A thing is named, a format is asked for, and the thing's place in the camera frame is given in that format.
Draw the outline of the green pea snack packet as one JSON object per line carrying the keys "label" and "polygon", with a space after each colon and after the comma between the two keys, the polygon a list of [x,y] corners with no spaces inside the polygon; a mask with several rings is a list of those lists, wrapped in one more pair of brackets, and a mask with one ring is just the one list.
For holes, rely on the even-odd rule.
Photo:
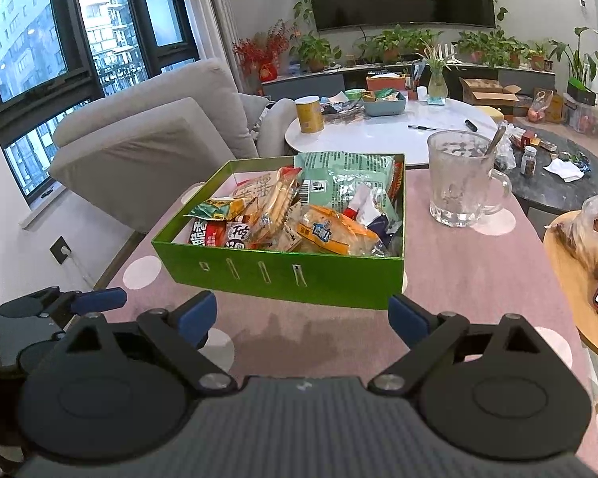
{"label": "green pea snack packet", "polygon": [[205,221],[231,221],[243,215],[249,202],[245,199],[208,199],[195,205],[185,217]]}

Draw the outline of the orange snack packet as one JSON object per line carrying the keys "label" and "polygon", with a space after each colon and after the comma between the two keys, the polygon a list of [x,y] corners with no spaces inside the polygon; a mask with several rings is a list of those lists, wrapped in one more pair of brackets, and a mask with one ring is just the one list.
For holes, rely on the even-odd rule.
{"label": "orange snack packet", "polygon": [[302,206],[296,231],[306,241],[331,254],[350,257],[384,254],[384,243],[375,232],[331,208]]}

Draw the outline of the clear round pastry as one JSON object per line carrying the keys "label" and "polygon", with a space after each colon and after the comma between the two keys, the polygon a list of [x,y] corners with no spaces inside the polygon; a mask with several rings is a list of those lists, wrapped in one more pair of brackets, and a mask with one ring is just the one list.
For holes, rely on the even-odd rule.
{"label": "clear round pastry", "polygon": [[226,225],[224,247],[231,249],[246,249],[249,236],[250,227],[248,223],[229,222]]}

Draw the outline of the beige sofa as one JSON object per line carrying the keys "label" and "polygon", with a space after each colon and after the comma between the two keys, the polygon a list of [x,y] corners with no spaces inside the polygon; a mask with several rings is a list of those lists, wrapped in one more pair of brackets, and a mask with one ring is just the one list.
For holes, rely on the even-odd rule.
{"label": "beige sofa", "polygon": [[147,233],[185,190],[226,162],[288,154],[292,100],[241,93],[226,63],[193,62],[68,114],[50,176]]}

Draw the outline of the red white snack packet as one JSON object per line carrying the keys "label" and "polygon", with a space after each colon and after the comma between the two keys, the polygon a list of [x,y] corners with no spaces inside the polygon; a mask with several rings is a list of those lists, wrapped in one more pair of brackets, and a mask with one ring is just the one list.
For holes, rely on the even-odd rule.
{"label": "red white snack packet", "polygon": [[194,218],[189,243],[193,246],[223,247],[226,244],[226,221],[207,221]]}

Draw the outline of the green cardboard box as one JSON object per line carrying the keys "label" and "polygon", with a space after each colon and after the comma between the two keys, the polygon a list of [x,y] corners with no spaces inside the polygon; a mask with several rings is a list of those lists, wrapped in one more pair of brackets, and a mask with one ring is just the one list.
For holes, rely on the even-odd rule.
{"label": "green cardboard box", "polygon": [[166,270],[179,284],[267,299],[384,310],[406,287],[402,257],[248,251],[188,243],[190,210],[248,176],[293,163],[290,157],[226,162],[152,239]]}

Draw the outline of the small spice jar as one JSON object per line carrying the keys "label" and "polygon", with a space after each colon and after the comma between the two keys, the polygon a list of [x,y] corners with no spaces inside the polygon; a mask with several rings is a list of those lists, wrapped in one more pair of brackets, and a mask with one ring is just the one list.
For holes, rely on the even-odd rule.
{"label": "small spice jar", "polygon": [[526,178],[533,177],[536,172],[536,163],[537,149],[530,145],[526,146],[521,161],[521,175]]}

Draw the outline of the dark round marble table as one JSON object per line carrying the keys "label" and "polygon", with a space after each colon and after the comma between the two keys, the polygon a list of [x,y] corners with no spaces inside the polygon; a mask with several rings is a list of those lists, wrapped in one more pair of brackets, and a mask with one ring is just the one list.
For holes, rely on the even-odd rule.
{"label": "dark round marble table", "polygon": [[[519,125],[512,141],[516,166],[507,171],[512,192],[528,212],[530,208],[560,215],[580,210],[582,204],[598,195],[598,157],[575,143],[544,128]],[[525,141],[536,148],[533,173],[525,174]]]}

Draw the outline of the brown snack packet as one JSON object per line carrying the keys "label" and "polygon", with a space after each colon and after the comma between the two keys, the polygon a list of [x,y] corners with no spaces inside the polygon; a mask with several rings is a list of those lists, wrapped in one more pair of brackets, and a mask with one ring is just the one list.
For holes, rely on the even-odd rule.
{"label": "brown snack packet", "polygon": [[297,194],[301,173],[299,167],[284,166],[274,173],[244,181],[232,191],[233,199],[246,204],[241,215],[248,217],[249,246],[269,242],[282,228]]}

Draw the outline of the large green snack bag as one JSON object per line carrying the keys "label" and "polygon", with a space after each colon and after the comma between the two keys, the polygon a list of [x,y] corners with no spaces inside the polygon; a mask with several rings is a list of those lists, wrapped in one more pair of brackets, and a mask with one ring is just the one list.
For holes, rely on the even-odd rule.
{"label": "large green snack bag", "polygon": [[389,195],[395,176],[395,158],[390,155],[343,151],[298,153],[293,165],[301,168],[299,200],[342,213],[351,203],[357,187],[369,187],[372,198],[388,217],[395,211]]}

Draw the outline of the round white marble table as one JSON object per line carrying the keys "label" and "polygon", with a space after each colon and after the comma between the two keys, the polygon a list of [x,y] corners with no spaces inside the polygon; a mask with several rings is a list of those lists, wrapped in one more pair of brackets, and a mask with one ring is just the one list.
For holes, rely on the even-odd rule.
{"label": "round white marble table", "polygon": [[365,154],[403,154],[407,166],[426,166],[427,139],[436,131],[467,131],[472,122],[476,132],[494,137],[497,125],[484,111],[465,102],[448,99],[443,106],[429,106],[419,100],[407,102],[402,114],[390,117],[360,117],[348,123],[328,123],[317,133],[301,132],[298,121],[286,131],[287,145],[297,152],[346,151]]}

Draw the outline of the glass vase with plant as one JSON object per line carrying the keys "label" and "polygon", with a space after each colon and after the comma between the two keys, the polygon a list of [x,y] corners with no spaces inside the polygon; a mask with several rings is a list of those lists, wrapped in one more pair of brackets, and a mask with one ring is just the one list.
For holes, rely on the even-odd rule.
{"label": "glass vase with plant", "polygon": [[430,71],[430,80],[427,85],[427,104],[430,106],[445,106],[449,90],[445,81],[445,70],[448,68],[448,55],[444,53],[441,45],[430,42],[423,44],[422,64]]}

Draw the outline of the red flower decoration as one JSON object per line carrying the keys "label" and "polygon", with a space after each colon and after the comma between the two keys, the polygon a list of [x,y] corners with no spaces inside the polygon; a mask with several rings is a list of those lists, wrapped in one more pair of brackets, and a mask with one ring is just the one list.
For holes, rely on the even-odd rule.
{"label": "red flower decoration", "polygon": [[274,81],[281,57],[290,48],[290,36],[286,23],[279,20],[266,32],[234,42],[232,52],[244,76],[255,74],[261,83]]}

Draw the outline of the black wall socket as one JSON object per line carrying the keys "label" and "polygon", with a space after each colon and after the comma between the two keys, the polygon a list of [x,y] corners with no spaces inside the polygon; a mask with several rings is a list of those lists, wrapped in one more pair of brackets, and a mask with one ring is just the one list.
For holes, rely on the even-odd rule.
{"label": "black wall socket", "polygon": [[63,236],[59,236],[55,240],[55,243],[50,246],[49,250],[59,264],[62,264],[72,256],[72,249]]}

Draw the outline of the black window frame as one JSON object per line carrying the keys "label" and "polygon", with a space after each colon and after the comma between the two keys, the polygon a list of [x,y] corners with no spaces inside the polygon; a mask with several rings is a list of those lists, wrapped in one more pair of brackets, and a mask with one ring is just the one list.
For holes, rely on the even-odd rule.
{"label": "black window frame", "polygon": [[0,0],[0,147],[27,202],[71,112],[199,59],[185,0]]}

